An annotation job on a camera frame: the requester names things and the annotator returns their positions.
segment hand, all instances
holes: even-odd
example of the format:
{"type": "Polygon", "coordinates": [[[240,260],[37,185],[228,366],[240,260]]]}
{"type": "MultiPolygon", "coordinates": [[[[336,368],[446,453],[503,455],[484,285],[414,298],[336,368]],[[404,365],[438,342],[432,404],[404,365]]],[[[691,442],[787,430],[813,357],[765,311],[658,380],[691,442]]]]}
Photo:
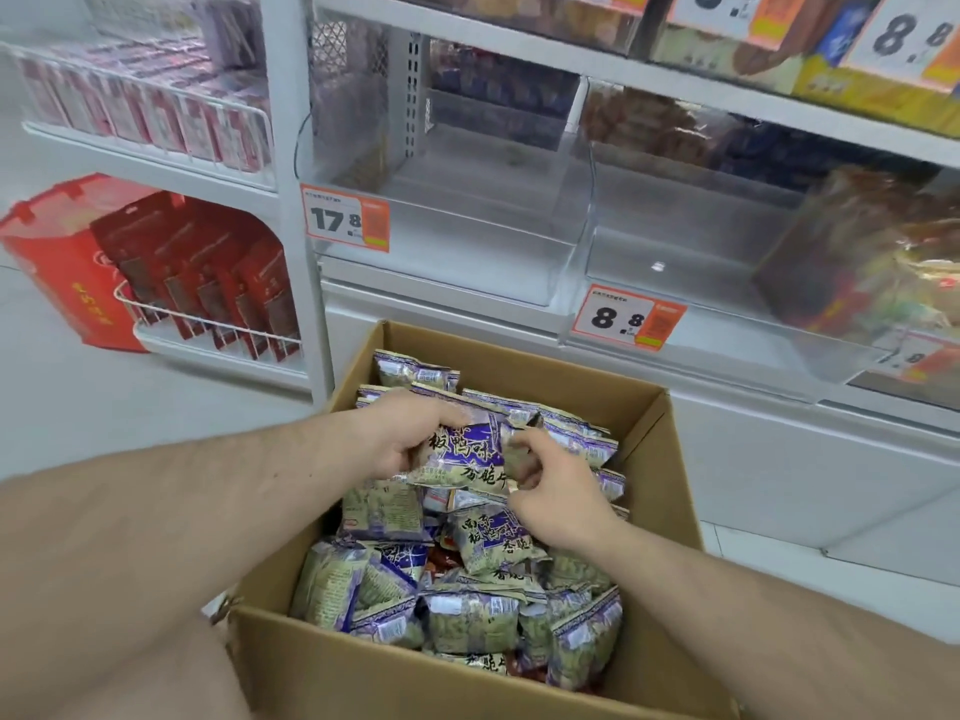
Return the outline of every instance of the hand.
{"type": "Polygon", "coordinates": [[[510,495],[510,510],[545,544],[585,556],[601,529],[617,521],[587,461],[543,429],[519,431],[511,444],[529,447],[536,460],[517,476],[520,490],[510,495]]]}
{"type": "Polygon", "coordinates": [[[455,428],[470,424],[468,414],[456,404],[419,396],[406,388],[391,388],[352,414],[372,459],[371,473],[366,477],[376,480],[411,470],[410,450],[429,439],[441,424],[455,428]]]}

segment person's leg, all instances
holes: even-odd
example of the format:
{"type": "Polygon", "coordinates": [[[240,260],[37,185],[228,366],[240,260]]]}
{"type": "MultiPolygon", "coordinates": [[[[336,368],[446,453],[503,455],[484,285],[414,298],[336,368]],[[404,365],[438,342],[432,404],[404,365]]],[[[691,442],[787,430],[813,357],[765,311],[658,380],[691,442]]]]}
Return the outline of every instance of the person's leg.
{"type": "Polygon", "coordinates": [[[200,615],[50,720],[251,720],[221,635],[200,615]]]}

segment person's left arm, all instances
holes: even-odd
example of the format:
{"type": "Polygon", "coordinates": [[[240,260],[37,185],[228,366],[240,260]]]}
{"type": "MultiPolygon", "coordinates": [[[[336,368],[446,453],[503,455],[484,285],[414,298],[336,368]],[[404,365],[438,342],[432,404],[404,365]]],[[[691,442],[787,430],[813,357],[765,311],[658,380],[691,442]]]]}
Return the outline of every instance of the person's left arm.
{"type": "Polygon", "coordinates": [[[53,710],[182,624],[441,423],[465,419],[397,389],[0,483],[0,719],[53,710]]]}

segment person's right hand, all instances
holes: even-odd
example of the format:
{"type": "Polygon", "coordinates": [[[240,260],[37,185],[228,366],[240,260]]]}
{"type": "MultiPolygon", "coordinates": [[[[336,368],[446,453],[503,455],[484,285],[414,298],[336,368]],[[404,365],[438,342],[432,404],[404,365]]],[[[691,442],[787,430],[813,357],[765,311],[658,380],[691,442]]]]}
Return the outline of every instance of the person's right hand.
{"type": "Polygon", "coordinates": [[[517,432],[512,446],[529,447],[527,474],[518,475],[520,490],[510,495],[510,510],[536,538],[580,555],[617,514],[600,490],[587,461],[570,454],[543,429],[517,432]]]}

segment person's left hand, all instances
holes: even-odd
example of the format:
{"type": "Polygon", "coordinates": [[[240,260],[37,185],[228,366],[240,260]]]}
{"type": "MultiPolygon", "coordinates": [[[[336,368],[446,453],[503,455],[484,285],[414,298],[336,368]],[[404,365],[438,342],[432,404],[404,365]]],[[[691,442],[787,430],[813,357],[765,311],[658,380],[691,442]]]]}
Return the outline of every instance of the person's left hand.
{"type": "Polygon", "coordinates": [[[419,396],[406,388],[391,388],[376,401],[355,411],[372,459],[372,477],[386,480],[411,470],[410,451],[442,424],[466,427],[466,411],[444,399],[419,396]]]}

